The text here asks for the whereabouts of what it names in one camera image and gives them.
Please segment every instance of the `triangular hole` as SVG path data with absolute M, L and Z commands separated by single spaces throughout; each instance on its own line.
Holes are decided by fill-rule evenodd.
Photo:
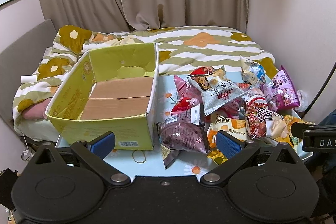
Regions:
M 287 149 L 281 149 L 277 161 L 295 164 L 295 161 Z
M 36 164 L 47 164 L 47 163 L 54 162 L 54 161 L 55 159 L 52 153 L 50 152 L 50 150 L 44 149 L 42 154 L 37 159 Z

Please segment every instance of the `yellow-green box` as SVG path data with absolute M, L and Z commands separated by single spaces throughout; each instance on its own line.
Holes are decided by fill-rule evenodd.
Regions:
M 46 109 L 46 115 L 69 144 L 78 140 L 91 141 L 112 131 L 116 137 L 117 149 L 152 150 L 158 67 L 159 55 L 155 43 L 89 50 L 58 88 Z M 79 120 L 94 83 L 142 76 L 154 78 L 144 114 L 126 118 Z M 122 147 L 120 142 L 137 142 L 138 145 Z

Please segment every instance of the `white flower center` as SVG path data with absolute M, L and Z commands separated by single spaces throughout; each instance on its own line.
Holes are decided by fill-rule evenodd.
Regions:
M 53 71 L 55 71 L 57 69 L 58 69 L 58 66 L 52 66 L 51 69 L 50 69 L 50 72 L 53 72 Z
M 76 32 L 75 30 L 73 30 L 73 31 L 70 33 L 70 38 L 76 39 L 76 38 L 77 38 L 77 35 L 78 35 L 78 32 Z

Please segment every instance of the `rubber band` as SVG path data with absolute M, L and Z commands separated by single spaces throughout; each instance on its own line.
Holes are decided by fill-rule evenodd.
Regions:
M 143 154 L 143 157 L 145 158 L 145 160 L 143 160 L 143 161 L 136 161 L 135 158 L 134 158 L 134 152 L 136 152 L 136 151 L 141 151 L 142 154 Z M 144 153 L 142 150 L 134 150 L 134 151 L 132 152 L 132 158 L 133 158 L 133 160 L 134 160 L 136 163 L 138 163 L 138 164 L 142 164 L 142 163 L 144 163 L 144 162 L 146 161 L 146 155 L 145 155 L 145 153 Z

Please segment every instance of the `pink pillow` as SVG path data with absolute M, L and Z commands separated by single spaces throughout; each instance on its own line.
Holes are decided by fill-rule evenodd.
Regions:
M 45 110 L 47 105 L 51 101 L 51 98 L 45 99 L 42 102 L 34 104 L 28 108 L 26 108 L 22 112 L 22 117 L 27 120 L 37 120 L 37 119 L 46 119 Z

